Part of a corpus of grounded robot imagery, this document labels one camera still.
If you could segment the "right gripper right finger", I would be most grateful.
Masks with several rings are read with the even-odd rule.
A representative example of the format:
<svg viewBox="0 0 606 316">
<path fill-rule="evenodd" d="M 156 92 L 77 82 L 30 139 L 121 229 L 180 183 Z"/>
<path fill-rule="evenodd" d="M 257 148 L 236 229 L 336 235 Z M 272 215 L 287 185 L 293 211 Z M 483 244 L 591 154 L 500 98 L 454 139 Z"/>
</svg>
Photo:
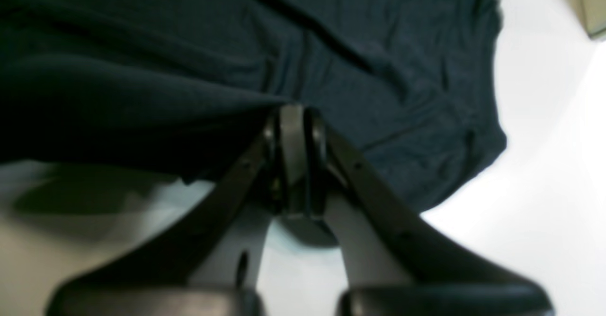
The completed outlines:
<svg viewBox="0 0 606 316">
<path fill-rule="evenodd" d="M 349 288 L 340 316 L 551 316 L 547 293 L 450 240 L 308 113 L 308 213 L 334 234 Z"/>
</svg>

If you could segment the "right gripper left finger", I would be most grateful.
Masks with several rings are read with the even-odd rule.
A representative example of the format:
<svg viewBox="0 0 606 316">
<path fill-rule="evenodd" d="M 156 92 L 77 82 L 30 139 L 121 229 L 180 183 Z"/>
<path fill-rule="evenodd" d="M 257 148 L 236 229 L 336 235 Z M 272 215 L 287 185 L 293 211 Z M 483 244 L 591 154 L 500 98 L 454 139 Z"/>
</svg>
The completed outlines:
<svg viewBox="0 0 606 316">
<path fill-rule="evenodd" d="M 255 291 L 277 215 L 309 210 L 305 109 L 284 105 L 190 212 L 108 265 L 63 284 L 48 316 L 260 316 Z"/>
</svg>

